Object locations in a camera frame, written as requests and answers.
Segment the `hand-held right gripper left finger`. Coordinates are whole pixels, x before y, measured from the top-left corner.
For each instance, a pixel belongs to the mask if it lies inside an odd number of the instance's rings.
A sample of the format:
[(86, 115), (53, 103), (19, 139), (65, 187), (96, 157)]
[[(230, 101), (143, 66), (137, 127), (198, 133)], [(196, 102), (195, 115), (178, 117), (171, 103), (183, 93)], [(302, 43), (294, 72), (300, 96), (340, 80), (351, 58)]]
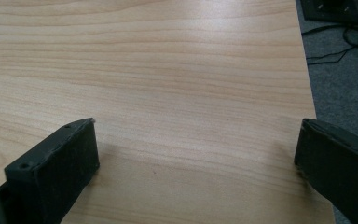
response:
[(5, 168), (9, 224), (60, 224), (100, 167), (94, 120), (68, 123)]

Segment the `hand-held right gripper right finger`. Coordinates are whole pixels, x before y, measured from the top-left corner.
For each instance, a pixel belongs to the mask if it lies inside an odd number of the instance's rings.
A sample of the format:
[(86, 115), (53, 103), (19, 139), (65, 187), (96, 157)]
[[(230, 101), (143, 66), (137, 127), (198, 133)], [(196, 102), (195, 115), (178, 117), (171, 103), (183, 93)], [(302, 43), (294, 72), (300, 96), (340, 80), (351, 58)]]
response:
[(317, 119), (303, 119), (295, 166), (352, 224), (358, 224), (358, 136)]

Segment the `black device base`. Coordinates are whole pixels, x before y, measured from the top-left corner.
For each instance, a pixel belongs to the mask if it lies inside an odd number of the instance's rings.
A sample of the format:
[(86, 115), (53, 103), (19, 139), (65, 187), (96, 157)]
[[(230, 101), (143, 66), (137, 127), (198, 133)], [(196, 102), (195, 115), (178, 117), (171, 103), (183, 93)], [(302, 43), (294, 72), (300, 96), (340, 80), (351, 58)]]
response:
[(358, 0), (299, 0), (304, 18), (358, 24)]

